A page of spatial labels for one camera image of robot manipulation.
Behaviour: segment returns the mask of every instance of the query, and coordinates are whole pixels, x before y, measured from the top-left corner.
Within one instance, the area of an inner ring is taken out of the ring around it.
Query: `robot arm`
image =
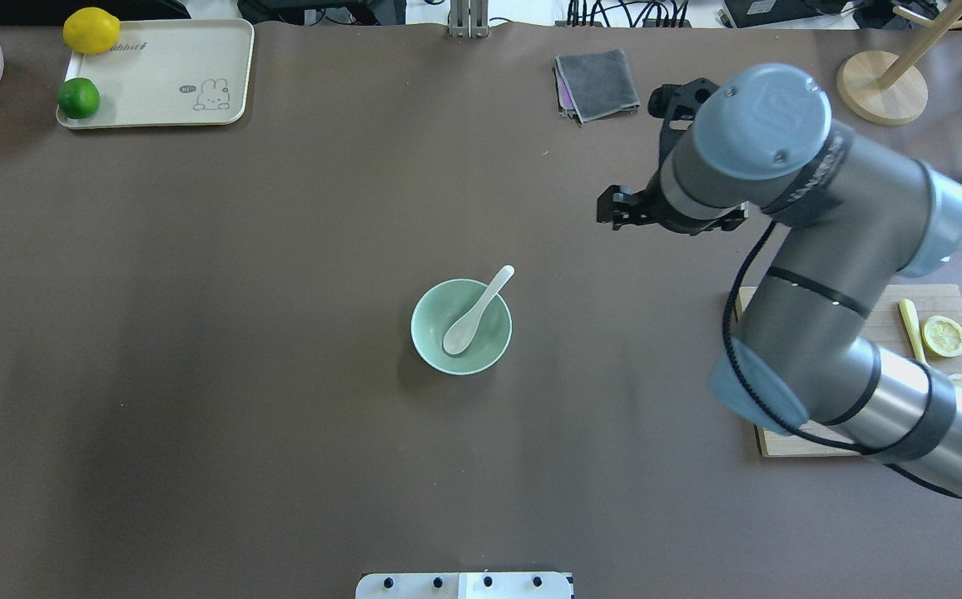
[[[612,186],[598,219],[695,235],[735,226],[729,215],[750,202],[790,227],[732,331],[736,367],[721,358],[711,391],[778,433],[812,418],[962,497],[962,391],[858,337],[893,275],[929,274],[960,249],[962,186],[855,136],[790,66],[699,90],[693,126],[646,189]]]

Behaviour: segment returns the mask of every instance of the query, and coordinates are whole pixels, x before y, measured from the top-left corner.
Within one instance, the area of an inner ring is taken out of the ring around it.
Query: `wooden cutting board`
[[[751,302],[755,295],[755,287],[740,288],[736,297],[736,317],[743,314],[744,307]],[[962,300],[958,285],[888,285],[888,289],[880,296],[873,314],[862,327],[862,337],[866,337],[874,344],[883,346],[900,356],[914,358],[914,350],[910,348],[910,341],[906,338],[903,321],[899,315],[899,300],[913,300],[918,308],[918,319],[925,319],[934,314],[942,314],[957,322],[962,327]],[[925,350],[925,357],[929,365],[946,374],[962,374],[962,355],[955,358],[942,358]],[[846,441],[845,437],[832,433],[828,428],[813,422],[803,425],[803,431],[815,433],[817,436]],[[755,427],[758,438],[758,448],[762,455],[768,458],[826,458],[826,456],[857,456],[851,451],[827,448],[811,443],[798,437],[786,437],[766,431],[765,428]]]

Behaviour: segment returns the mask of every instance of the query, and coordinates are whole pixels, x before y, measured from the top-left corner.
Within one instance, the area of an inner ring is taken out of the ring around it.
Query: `white spoon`
[[[451,329],[448,329],[448,333],[444,333],[444,352],[452,356],[458,356],[469,347],[470,342],[474,341],[474,335],[478,331],[478,323],[481,322],[481,315],[484,314],[485,308],[488,308],[488,303],[492,302],[493,297],[499,293],[499,290],[503,289],[507,281],[511,280],[513,274],[514,266],[511,265],[505,265],[496,273],[492,283],[489,283],[488,287],[485,288],[477,304],[467,310],[462,318],[455,321],[455,324],[451,325]]]

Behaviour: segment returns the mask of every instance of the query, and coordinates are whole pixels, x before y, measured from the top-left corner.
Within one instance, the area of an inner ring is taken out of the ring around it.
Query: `gray cloth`
[[[581,122],[640,107],[624,50],[556,57],[554,64],[557,84],[565,84],[573,104],[572,110],[565,106],[564,113],[576,113]]]

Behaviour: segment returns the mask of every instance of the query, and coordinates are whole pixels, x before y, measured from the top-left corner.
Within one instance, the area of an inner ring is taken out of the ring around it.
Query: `black device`
[[[303,24],[305,11],[345,8],[358,24],[405,24],[406,0],[238,0],[248,22],[280,20]]]
[[[892,12],[893,7],[907,7],[929,19],[935,19],[940,14],[940,7],[935,0],[862,0],[855,8],[855,22],[861,29],[900,30],[913,27],[908,20],[896,16]],[[952,31],[962,31],[962,27]]]
[[[717,84],[708,79],[696,79],[683,85],[664,84],[652,92],[647,100],[647,113],[662,119],[659,130],[659,164],[667,160],[687,126],[695,121],[699,107],[717,91]],[[625,225],[661,224],[679,234],[698,235],[704,231],[721,229],[732,231],[747,220],[747,207],[728,211],[716,219],[698,220],[680,215],[659,186],[659,171],[648,182],[647,189],[638,193],[625,186],[609,186],[596,198],[596,221],[611,223],[617,231]]]
[[[98,5],[124,22],[152,19],[187,19],[189,12],[177,0],[44,0],[17,2],[0,0],[0,24],[44,24],[62,26],[78,8]]]
[[[843,11],[846,0],[723,0],[733,27],[789,22]]]

